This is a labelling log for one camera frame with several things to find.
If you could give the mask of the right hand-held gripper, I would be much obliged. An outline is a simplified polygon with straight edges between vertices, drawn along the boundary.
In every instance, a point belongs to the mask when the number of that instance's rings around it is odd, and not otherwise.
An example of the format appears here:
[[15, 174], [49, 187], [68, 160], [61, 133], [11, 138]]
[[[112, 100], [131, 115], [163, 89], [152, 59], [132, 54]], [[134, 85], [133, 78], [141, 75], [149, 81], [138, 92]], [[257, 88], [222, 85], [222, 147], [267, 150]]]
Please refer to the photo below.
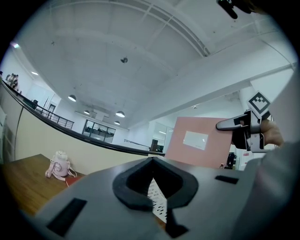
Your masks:
[[261, 123], [270, 117], [270, 101], [257, 91], [248, 101], [244, 114], [222, 120], [216, 124], [220, 131], [232, 131], [232, 143], [236, 148], [251, 152], [266, 152]]

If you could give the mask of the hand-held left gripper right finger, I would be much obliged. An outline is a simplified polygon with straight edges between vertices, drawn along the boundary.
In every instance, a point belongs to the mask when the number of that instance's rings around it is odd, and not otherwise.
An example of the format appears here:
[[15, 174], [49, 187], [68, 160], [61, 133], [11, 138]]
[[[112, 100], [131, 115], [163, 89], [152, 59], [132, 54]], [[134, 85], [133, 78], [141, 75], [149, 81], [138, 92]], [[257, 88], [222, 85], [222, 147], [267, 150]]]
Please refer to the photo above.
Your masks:
[[245, 240], [260, 230], [259, 217], [251, 215], [248, 204], [260, 159], [250, 160], [243, 171], [173, 165], [199, 184], [192, 201], [172, 211], [176, 223], [188, 229], [179, 240]]

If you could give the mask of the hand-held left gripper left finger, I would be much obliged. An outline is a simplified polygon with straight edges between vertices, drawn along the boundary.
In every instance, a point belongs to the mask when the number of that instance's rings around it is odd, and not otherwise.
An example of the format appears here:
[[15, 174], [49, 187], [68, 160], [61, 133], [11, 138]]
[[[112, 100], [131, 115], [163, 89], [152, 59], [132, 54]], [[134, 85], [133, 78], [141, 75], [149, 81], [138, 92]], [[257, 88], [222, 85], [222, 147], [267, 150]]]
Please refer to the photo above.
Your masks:
[[73, 200], [85, 206], [63, 237], [65, 240], [165, 240], [167, 234], [152, 212], [131, 210], [113, 193], [113, 180], [139, 164], [136, 160], [90, 173], [48, 201], [35, 215], [46, 227]]

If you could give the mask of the person's right hand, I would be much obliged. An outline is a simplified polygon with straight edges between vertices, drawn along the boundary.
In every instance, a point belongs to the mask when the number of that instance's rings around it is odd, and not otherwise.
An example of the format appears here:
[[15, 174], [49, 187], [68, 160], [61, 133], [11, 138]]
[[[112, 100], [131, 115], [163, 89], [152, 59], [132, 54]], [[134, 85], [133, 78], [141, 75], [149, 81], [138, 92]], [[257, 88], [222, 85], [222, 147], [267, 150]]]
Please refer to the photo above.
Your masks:
[[274, 144], [281, 147], [284, 144], [284, 140], [280, 133], [280, 130], [274, 121], [262, 120], [260, 125], [261, 133], [264, 136], [264, 145]]

